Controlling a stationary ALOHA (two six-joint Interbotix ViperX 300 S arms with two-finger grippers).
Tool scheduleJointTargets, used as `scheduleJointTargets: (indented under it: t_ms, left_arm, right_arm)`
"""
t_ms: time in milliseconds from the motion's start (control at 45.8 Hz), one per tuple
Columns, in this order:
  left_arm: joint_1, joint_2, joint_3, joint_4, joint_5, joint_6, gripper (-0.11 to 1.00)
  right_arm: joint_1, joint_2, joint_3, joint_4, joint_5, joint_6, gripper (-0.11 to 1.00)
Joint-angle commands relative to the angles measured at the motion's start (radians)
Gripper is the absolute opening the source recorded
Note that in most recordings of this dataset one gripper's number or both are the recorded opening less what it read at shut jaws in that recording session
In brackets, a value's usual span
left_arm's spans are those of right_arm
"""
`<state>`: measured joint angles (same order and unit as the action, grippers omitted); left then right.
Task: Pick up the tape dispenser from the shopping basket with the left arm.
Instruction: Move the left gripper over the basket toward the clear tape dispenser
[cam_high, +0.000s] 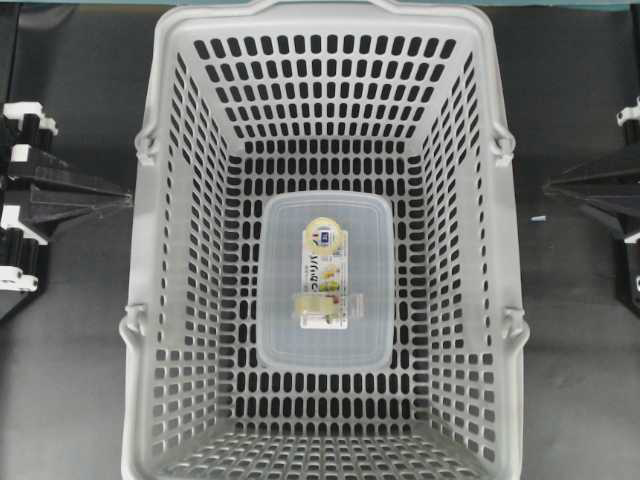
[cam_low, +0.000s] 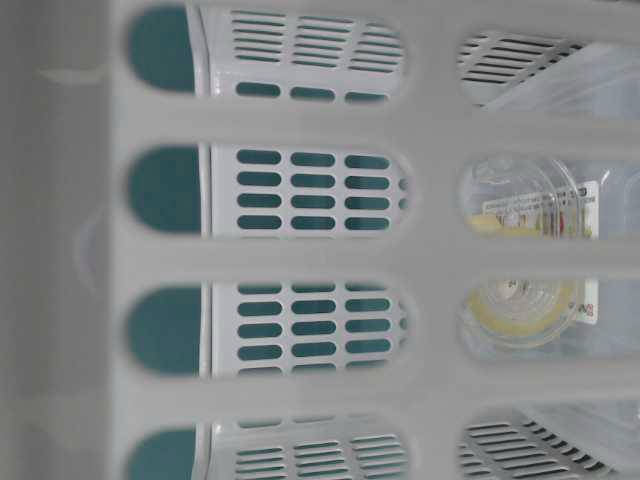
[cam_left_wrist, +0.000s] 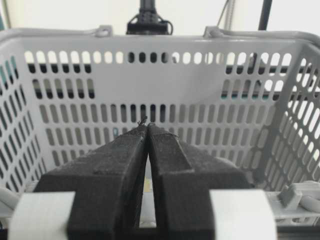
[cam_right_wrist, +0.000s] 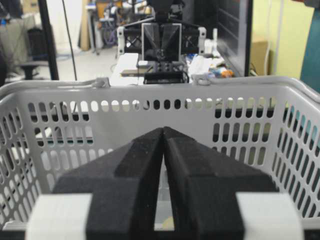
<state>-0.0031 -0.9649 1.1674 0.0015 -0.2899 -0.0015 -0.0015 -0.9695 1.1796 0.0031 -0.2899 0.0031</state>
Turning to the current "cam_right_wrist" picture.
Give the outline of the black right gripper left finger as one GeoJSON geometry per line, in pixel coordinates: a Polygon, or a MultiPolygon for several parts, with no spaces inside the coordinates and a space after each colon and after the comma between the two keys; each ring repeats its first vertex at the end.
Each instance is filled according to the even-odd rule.
{"type": "Polygon", "coordinates": [[[86,224],[88,240],[150,240],[154,236],[163,129],[63,174],[53,194],[92,195],[86,224]]]}

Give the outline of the black white opposite gripper body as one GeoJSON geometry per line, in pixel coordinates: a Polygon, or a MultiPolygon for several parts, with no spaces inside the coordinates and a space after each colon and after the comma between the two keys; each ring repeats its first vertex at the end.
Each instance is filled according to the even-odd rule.
{"type": "Polygon", "coordinates": [[[184,55],[205,53],[205,27],[182,21],[137,21],[117,29],[118,53],[135,53],[153,64],[144,84],[184,84],[190,77],[184,55]]]}

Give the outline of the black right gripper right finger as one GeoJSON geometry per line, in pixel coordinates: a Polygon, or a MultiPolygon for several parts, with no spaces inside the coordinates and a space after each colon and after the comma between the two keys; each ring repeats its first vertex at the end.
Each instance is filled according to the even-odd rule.
{"type": "Polygon", "coordinates": [[[167,126],[163,141],[175,232],[188,240],[242,240],[236,193],[275,193],[271,177],[167,126]]]}

